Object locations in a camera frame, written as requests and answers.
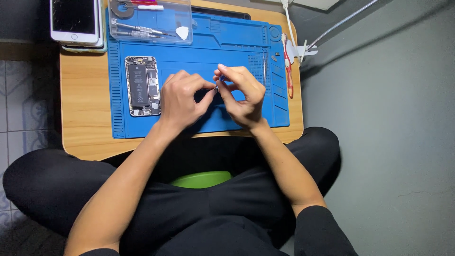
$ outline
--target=black pants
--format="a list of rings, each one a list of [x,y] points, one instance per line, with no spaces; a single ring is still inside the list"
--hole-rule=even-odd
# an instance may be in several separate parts
[[[324,128],[306,129],[287,147],[316,183],[339,156],[338,138]],[[82,207],[116,170],[113,165],[125,157],[106,163],[79,160],[62,150],[36,150],[11,164],[3,186],[19,210],[67,236]],[[182,175],[214,170],[230,171],[234,177],[207,189],[167,184]],[[213,215],[245,216],[266,229],[277,247],[293,234],[295,217],[290,205],[253,139],[212,137],[173,142],[142,194],[122,237],[121,252],[149,254],[188,226]]]

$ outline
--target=phone frame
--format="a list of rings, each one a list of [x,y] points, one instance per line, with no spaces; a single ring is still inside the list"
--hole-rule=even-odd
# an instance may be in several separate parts
[[[55,41],[61,42],[71,42],[71,43],[89,43],[93,44],[98,42],[99,39],[99,31],[96,27],[98,23],[98,0],[93,0],[93,14],[94,14],[94,24],[95,24],[95,33],[94,34],[86,34],[86,33],[75,33],[75,32],[62,32],[62,31],[54,31],[54,17],[53,13],[53,1],[49,1],[50,7],[50,20],[51,20],[51,38]]]

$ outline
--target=phone screen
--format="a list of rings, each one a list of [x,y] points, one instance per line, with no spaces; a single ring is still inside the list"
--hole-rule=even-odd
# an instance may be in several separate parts
[[[53,31],[95,34],[93,0],[51,0]]]

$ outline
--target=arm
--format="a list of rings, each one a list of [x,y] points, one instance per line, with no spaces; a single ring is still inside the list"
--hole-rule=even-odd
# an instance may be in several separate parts
[[[234,84],[227,86],[220,81],[221,74]],[[295,216],[312,205],[327,207],[311,175],[262,118],[265,87],[244,67],[225,67],[220,64],[213,79],[217,81],[227,112],[237,124],[250,131],[258,143],[280,189],[289,199]],[[240,90],[245,100],[237,102],[232,96],[233,90]]]
[[[120,238],[161,154],[184,128],[207,111],[212,102],[214,90],[200,103],[194,102],[194,93],[202,88],[214,89],[215,85],[185,71],[166,80],[161,91],[160,120],[82,208],[71,228],[65,256],[78,256],[98,248],[118,252]]]

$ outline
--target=white iphone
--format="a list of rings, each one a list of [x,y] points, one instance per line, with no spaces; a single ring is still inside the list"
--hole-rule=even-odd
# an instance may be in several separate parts
[[[82,44],[97,42],[97,2],[98,0],[50,0],[52,39]]]

